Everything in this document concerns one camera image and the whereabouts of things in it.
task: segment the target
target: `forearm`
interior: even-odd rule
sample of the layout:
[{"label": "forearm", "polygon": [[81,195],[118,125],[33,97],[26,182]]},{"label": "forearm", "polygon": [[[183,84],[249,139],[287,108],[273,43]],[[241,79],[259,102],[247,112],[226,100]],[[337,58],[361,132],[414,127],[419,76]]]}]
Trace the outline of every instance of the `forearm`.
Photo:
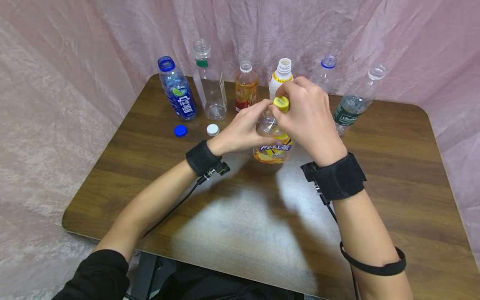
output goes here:
[{"label": "forearm", "polygon": [[[364,264],[383,267],[399,261],[390,235],[365,190],[345,200],[333,201],[345,252]],[[362,298],[412,299],[405,272],[376,276],[353,268]]]},{"label": "forearm", "polygon": [[186,160],[157,178],[123,209],[94,251],[116,250],[129,261],[138,240],[169,211],[196,178]]}]

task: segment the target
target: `left hand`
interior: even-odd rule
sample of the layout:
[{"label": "left hand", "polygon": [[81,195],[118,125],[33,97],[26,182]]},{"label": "left hand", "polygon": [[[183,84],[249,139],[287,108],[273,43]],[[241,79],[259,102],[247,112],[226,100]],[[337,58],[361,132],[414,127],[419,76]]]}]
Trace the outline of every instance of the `left hand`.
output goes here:
[{"label": "left hand", "polygon": [[264,99],[255,105],[242,109],[224,130],[213,139],[207,141],[208,148],[215,156],[228,152],[245,150],[261,145],[280,145],[281,141],[273,137],[263,137],[257,133],[256,127],[261,114],[273,103]]}]

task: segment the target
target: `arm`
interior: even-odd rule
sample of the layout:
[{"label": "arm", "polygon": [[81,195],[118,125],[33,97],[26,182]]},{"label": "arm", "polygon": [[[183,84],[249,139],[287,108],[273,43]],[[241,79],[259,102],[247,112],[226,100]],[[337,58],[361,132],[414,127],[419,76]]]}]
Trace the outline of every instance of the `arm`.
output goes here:
[{"label": "arm", "polygon": [[[279,126],[302,145],[318,166],[329,166],[347,155],[336,133],[328,95],[304,77],[284,83],[277,95],[288,94],[290,111],[269,109]],[[382,267],[400,260],[385,225],[365,190],[333,201],[345,252],[364,264]],[[413,299],[405,272],[376,276],[352,267],[364,300]]]},{"label": "arm", "polygon": [[[255,130],[260,115],[271,103],[266,99],[239,112],[227,128],[207,142],[210,151],[222,156],[254,146],[278,144],[278,140],[261,137]],[[138,241],[196,179],[188,162],[183,160],[141,191],[53,299],[121,300],[129,286],[128,262]]]},{"label": "arm", "polygon": [[[242,109],[227,128],[207,142],[210,151],[215,156],[222,156],[257,145],[277,144],[278,140],[261,137],[255,130],[260,115],[271,103],[264,100]],[[197,175],[186,160],[157,178],[123,209],[94,252],[115,250],[129,262],[145,232],[169,211],[176,199],[196,179]]]}]

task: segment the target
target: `blue labeled bottle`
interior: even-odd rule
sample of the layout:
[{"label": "blue labeled bottle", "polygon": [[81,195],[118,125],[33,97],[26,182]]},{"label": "blue labeled bottle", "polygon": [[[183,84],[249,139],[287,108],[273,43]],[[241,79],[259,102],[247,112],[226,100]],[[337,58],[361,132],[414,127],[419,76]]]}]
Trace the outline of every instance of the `blue labeled bottle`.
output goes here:
[{"label": "blue labeled bottle", "polygon": [[175,62],[170,56],[159,58],[158,68],[163,90],[177,116],[183,121],[193,120],[197,116],[197,105],[187,77],[175,67]]}]

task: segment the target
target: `clear plastic bottle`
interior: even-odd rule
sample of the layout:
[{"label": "clear plastic bottle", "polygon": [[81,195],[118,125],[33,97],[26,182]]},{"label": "clear plastic bottle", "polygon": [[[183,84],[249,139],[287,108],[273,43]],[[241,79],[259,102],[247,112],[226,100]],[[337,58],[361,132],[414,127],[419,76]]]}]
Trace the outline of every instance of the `clear plastic bottle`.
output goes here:
[{"label": "clear plastic bottle", "polygon": [[[290,102],[286,97],[276,97],[273,101],[281,112],[286,113],[290,107]],[[282,145],[259,146],[253,149],[253,156],[266,164],[283,164],[292,147],[292,139],[288,134],[280,129],[275,117],[269,110],[266,110],[257,125],[257,132],[261,136],[274,137],[282,141]]]},{"label": "clear plastic bottle", "polygon": [[175,62],[170,56],[162,56],[157,63],[163,90],[175,113],[181,120],[193,120],[197,116],[197,105],[187,78],[175,66]]},{"label": "clear plastic bottle", "polygon": [[210,44],[199,39],[193,42],[195,62],[197,69],[193,81],[197,87],[198,95],[207,119],[220,121],[227,115],[227,96],[223,71],[211,61]]},{"label": "clear plastic bottle", "polygon": [[343,135],[368,108],[376,96],[380,80],[385,77],[385,67],[379,65],[368,70],[345,93],[333,113],[336,132]]},{"label": "clear plastic bottle", "polygon": [[326,55],[321,62],[321,69],[319,73],[314,75],[312,82],[318,84],[327,94],[332,91],[336,79],[336,57],[333,55]]},{"label": "clear plastic bottle", "polygon": [[235,74],[235,108],[238,111],[257,103],[258,75],[252,71],[252,64],[243,61],[240,71]]},{"label": "clear plastic bottle", "polygon": [[286,81],[293,80],[292,61],[283,58],[278,62],[278,66],[268,81],[268,91],[270,92],[270,99],[275,99],[277,89]]}]

